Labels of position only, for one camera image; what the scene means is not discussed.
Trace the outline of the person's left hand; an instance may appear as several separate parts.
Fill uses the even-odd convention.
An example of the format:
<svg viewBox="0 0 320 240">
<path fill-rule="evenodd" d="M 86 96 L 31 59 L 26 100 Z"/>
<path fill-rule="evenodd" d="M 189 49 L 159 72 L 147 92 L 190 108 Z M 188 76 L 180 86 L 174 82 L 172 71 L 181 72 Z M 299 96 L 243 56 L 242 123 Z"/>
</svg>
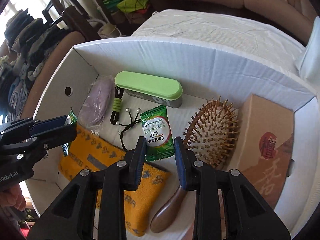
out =
<svg viewBox="0 0 320 240">
<path fill-rule="evenodd" d="M 13 206 L 20 211 L 25 209 L 27 204 L 19 184 L 1 192 L 0 205 L 1 207 Z"/>
</svg>

